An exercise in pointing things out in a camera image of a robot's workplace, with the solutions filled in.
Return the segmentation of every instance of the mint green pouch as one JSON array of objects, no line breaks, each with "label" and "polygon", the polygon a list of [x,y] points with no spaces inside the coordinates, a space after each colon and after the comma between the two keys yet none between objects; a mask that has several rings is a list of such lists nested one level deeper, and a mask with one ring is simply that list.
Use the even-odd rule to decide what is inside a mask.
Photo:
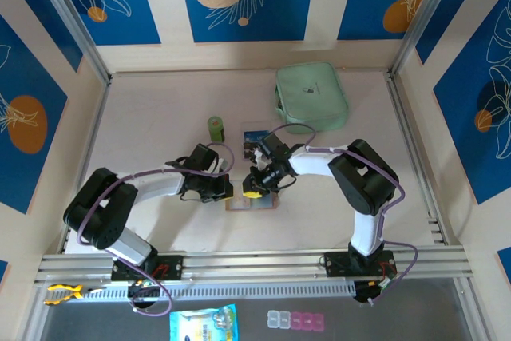
[{"label": "mint green pouch", "polygon": [[[288,65],[277,71],[277,113],[287,123],[304,123],[317,131],[341,128],[348,104],[332,64]],[[305,127],[286,127],[289,133],[309,133]]]}]

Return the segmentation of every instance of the cable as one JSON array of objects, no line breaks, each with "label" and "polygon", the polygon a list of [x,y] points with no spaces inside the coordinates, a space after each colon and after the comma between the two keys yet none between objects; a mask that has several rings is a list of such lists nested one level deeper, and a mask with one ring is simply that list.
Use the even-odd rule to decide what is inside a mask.
[{"label": "cable", "polygon": [[[364,165],[366,165],[367,167],[370,167],[372,168],[373,170],[375,170],[376,172],[378,172],[380,175],[382,175],[383,177],[385,177],[400,193],[400,196],[390,202],[386,207],[384,207],[382,209],[382,212],[381,212],[381,215],[380,215],[380,218],[379,218],[379,221],[378,221],[378,231],[377,231],[377,236],[378,238],[383,242],[383,243],[386,243],[386,244],[390,244],[390,245],[398,245],[398,246],[403,246],[403,247],[408,247],[408,248],[411,248],[414,250],[415,252],[415,255],[414,255],[414,258],[411,260],[410,264],[408,265],[408,267],[405,269],[405,271],[394,281],[393,284],[391,284],[391,286],[395,286],[397,285],[399,282],[401,282],[401,280],[408,274],[408,272],[410,271],[411,268],[414,267],[415,263],[417,262],[417,258],[418,258],[418,249],[412,245],[412,244],[406,244],[406,243],[398,243],[398,242],[393,242],[393,241],[386,241],[382,238],[382,234],[383,234],[383,225],[385,223],[385,215],[387,213],[387,211],[391,208],[393,208],[395,205],[401,203],[403,200],[405,200],[405,197],[406,197],[406,193],[405,193],[405,190],[404,188],[399,184],[399,182],[397,180],[395,180],[388,172],[386,172],[384,169],[381,169],[380,167],[378,167],[375,163],[373,163],[372,161],[369,161],[367,160],[365,157],[362,157],[360,155],[358,155],[357,153],[354,153],[348,149],[330,149],[330,148],[310,148],[308,147],[308,145],[314,140],[315,136],[316,136],[316,130],[309,126],[309,125],[306,125],[306,124],[302,124],[302,123],[289,123],[289,124],[285,124],[285,125],[281,125],[280,127],[277,127],[275,128],[273,131],[271,131],[271,133],[275,133],[276,131],[278,131],[279,129],[282,129],[284,127],[288,127],[288,126],[293,126],[293,125],[300,125],[300,126],[303,126],[303,127],[307,127],[309,128],[313,133],[311,135],[311,137],[309,138],[309,140],[307,140],[304,144],[304,147],[305,149],[309,152],[309,153],[338,153],[338,154],[346,154],[348,156],[351,156],[353,157],[354,159],[362,162]],[[385,289],[385,291],[383,291],[382,294],[380,294],[376,299],[373,300],[372,303],[378,301],[382,296],[384,296],[388,291],[390,290],[390,287]]]},{"label": "cable", "polygon": [[186,201],[195,201],[196,203],[200,203],[200,199],[185,199],[185,198],[184,198],[184,194],[182,194],[182,195],[180,195],[180,196],[179,196],[179,200],[181,200],[181,201],[185,201],[185,202],[186,202]]},{"label": "cable", "polygon": [[[109,251],[109,250],[106,250],[108,253],[110,253],[112,256],[114,257],[117,257],[116,254],[114,254],[113,252]],[[167,315],[168,313],[170,313],[170,311],[172,310],[172,298],[171,298],[171,295],[170,295],[170,291],[167,290],[167,288],[160,282],[158,281],[155,277],[151,276],[150,274],[148,274],[147,272],[143,271],[141,268],[139,268],[138,266],[136,266],[135,264],[132,264],[130,263],[129,261],[127,260],[124,260],[122,259],[121,257],[117,257],[117,259],[119,261],[121,261],[124,265],[126,265],[128,268],[131,268],[133,269],[135,272],[139,273],[140,275],[142,275],[143,277],[145,277],[146,279],[148,280],[151,280],[153,283],[155,283],[160,289],[161,291],[167,295],[168,297],[168,306],[167,306],[167,309],[165,309],[164,311],[161,311],[161,312],[157,312],[157,313],[149,313],[147,311],[141,311],[137,308],[137,306],[135,305],[135,298],[138,296],[138,294],[140,294],[140,292],[138,292],[138,294],[135,294],[133,295],[133,297],[131,298],[131,300],[129,301],[130,305],[132,306],[133,308],[133,311],[135,313],[139,313],[141,315],[146,315],[148,317],[161,317],[163,315]]]},{"label": "cable", "polygon": [[315,139],[316,134],[317,134],[317,131],[310,125],[307,125],[304,123],[287,123],[287,124],[278,126],[277,128],[273,129],[270,133],[275,133],[275,132],[281,130],[282,128],[294,127],[294,126],[305,127],[305,128],[308,128],[311,130],[311,137],[309,137],[308,140],[305,141],[305,144],[304,144],[307,147]]},{"label": "cable", "polygon": [[291,177],[293,178],[293,181],[292,181],[291,183],[286,184],[286,185],[284,185],[283,187],[277,187],[277,188],[275,188],[275,190],[274,190],[273,192],[277,192],[277,193],[278,193],[278,192],[282,191],[283,189],[285,189],[285,188],[289,188],[289,187],[291,187],[292,185],[294,185],[294,184],[295,184],[295,182],[296,182],[296,177],[294,177],[294,176],[291,176]]},{"label": "cable", "polygon": [[[232,151],[232,149],[230,147],[228,147],[226,144],[223,144],[223,143],[209,143],[207,146],[211,146],[211,145],[220,145],[220,146],[223,146],[225,147],[229,153],[231,154],[231,158],[232,158],[232,161],[231,163],[228,165],[228,167],[222,171],[222,172],[219,172],[219,173],[206,173],[206,172],[201,172],[201,171],[193,171],[193,170],[190,170],[190,169],[174,169],[174,168],[168,168],[168,169],[152,169],[150,171],[144,171],[144,172],[138,172],[138,173],[135,173],[133,175],[129,175],[129,176],[125,176],[125,177],[122,177],[121,179],[118,179],[117,181],[115,181],[112,185],[110,185],[98,198],[97,200],[94,202],[93,206],[91,207],[91,209],[87,212],[87,214],[85,215],[83,221],[81,222],[80,224],[80,227],[78,228],[77,230],[77,242],[80,244],[80,245],[85,245],[85,246],[90,246],[91,244],[90,243],[87,243],[85,241],[83,241],[81,238],[83,237],[83,232],[85,230],[85,227],[87,226],[87,224],[89,223],[91,217],[93,216],[93,214],[96,212],[96,209],[97,207],[99,207],[99,204],[118,186],[120,185],[121,183],[124,183],[125,181],[128,181],[128,180],[134,180],[134,179],[137,179],[138,177],[145,177],[145,176],[151,176],[151,175],[156,175],[158,173],[190,173],[192,175],[198,175],[198,176],[206,176],[206,177],[219,177],[219,176],[223,176],[223,175],[227,175],[233,165],[234,165],[234,160],[235,160],[235,157],[234,157],[234,152]],[[130,263],[129,261],[127,260],[124,260],[122,259],[121,257],[118,257],[116,254],[112,253],[111,251],[109,251],[108,249],[105,249],[108,253],[110,253],[113,257],[116,257],[119,261],[121,261],[124,265],[126,265],[128,268],[131,268],[133,269],[135,272],[141,274],[143,277],[145,277],[146,279],[152,281],[153,283],[155,283],[158,287],[160,287],[160,289],[163,290],[163,292],[167,295],[168,297],[168,307],[165,311],[162,311],[162,312],[159,312],[159,313],[148,313],[146,311],[140,311],[138,310],[138,308],[135,306],[135,302],[134,302],[134,297],[132,297],[130,303],[133,307],[133,311],[135,311],[136,313],[139,313],[141,315],[147,315],[149,317],[159,317],[159,316],[163,316],[163,315],[167,315],[171,310],[172,310],[172,297],[170,295],[170,292],[163,286],[163,284],[161,284],[157,279],[153,278],[150,274],[144,272],[142,269],[140,269],[138,266]]]},{"label": "cable", "polygon": [[414,265],[418,259],[418,249],[416,246],[414,246],[412,244],[399,243],[397,241],[387,241],[387,240],[384,240],[383,243],[389,244],[389,245],[394,245],[397,247],[411,248],[414,251],[414,258],[408,264],[408,267],[406,267],[405,271],[401,275],[399,275],[399,277],[396,278],[396,280],[392,284],[390,284],[390,286],[387,289],[383,290],[382,293],[380,293],[380,295],[378,297],[373,299],[373,304],[376,303],[377,301],[379,301],[384,295],[386,295],[388,293],[388,291],[392,290],[395,286],[397,286],[401,282],[401,280],[405,278],[405,276],[408,274],[408,272],[411,270],[411,268],[414,267]]}]

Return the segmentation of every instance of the white panel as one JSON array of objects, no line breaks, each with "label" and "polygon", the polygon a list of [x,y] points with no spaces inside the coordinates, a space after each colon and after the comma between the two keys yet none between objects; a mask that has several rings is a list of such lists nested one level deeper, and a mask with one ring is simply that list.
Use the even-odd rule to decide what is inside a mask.
[{"label": "white panel", "polygon": [[347,0],[311,0],[304,42],[193,42],[184,0],[149,0],[162,44],[100,46],[111,72],[266,69],[307,61],[388,68],[400,40],[337,42]]},{"label": "white panel", "polygon": [[10,265],[0,291],[0,339],[15,339],[41,256],[54,251],[61,231],[103,87],[87,62],[73,71],[24,0],[1,0],[0,14],[68,96],[28,213],[0,203],[0,259]]},{"label": "white panel", "polygon": [[[340,129],[320,133],[317,146],[366,139],[394,168],[407,198],[389,212],[389,240],[433,244],[418,182],[394,114],[382,73],[340,73],[351,115]],[[207,120],[224,120],[226,143],[237,156],[232,180],[243,180],[250,164],[241,161],[242,126],[277,118],[273,71],[171,73],[115,77],[89,166],[132,172],[160,166],[209,142]],[[285,131],[288,144],[305,136]],[[222,157],[227,157],[219,149]],[[161,251],[236,251],[333,248],[346,246],[354,211],[327,176],[301,176],[281,195],[276,210],[226,212],[224,203],[184,203],[177,197],[145,201],[129,217],[128,228]],[[69,237],[66,252],[90,252]]]},{"label": "white panel", "polygon": [[402,81],[430,160],[443,211],[465,246],[496,339],[508,339],[511,291],[497,250],[511,246],[511,190],[477,205],[433,94],[437,82],[497,1],[465,0],[425,65],[420,64],[416,54],[410,55]]}]

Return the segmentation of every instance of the white table surface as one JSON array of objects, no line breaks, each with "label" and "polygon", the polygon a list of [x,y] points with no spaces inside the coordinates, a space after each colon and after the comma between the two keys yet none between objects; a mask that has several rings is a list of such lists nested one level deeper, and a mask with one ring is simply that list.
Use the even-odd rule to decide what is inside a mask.
[{"label": "white table surface", "polygon": [[[433,244],[427,208],[414,176],[385,79],[378,72],[339,72],[351,107],[346,125],[319,133],[316,146],[348,145],[362,138],[396,171],[406,199],[389,211],[384,237]],[[226,144],[237,158],[232,180],[248,174],[242,161],[242,127],[275,126],[275,71],[188,72],[116,77],[93,148],[88,175],[159,168],[209,142],[207,120],[224,120]],[[282,131],[292,145],[305,136]],[[228,157],[224,149],[220,155]],[[182,202],[176,196],[147,200],[131,212],[127,227],[159,251],[257,251],[347,246],[353,210],[330,177],[301,176],[281,193],[276,210],[227,212],[224,202]],[[71,232],[66,253],[93,252]]]}]

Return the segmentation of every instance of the white robotic arm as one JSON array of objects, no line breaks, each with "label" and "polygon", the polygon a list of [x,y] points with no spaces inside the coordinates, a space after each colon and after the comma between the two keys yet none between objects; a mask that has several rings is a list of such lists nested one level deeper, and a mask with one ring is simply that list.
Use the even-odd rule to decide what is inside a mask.
[{"label": "white robotic arm", "polygon": [[383,169],[395,180],[395,172],[365,142],[356,140],[349,146],[317,149],[305,145],[287,147],[271,133],[259,146],[263,156],[256,154],[256,167],[244,181],[244,193],[257,198],[280,190],[286,176],[322,175],[333,177],[355,211],[355,230],[350,250],[363,265],[373,262],[382,251],[379,223],[382,210],[394,196],[395,186],[380,172],[347,153],[355,153],[367,164]]},{"label": "white robotic arm", "polygon": [[[347,147],[336,147],[334,149],[346,150]],[[296,175],[322,175],[334,177],[329,164],[339,155],[334,149],[330,153],[317,153],[308,147],[296,149],[289,163],[295,171]],[[361,255],[369,256],[373,254],[382,241],[378,238],[378,223],[380,221],[381,212],[375,216],[362,214],[355,210],[355,229],[351,237],[351,245]]]}]

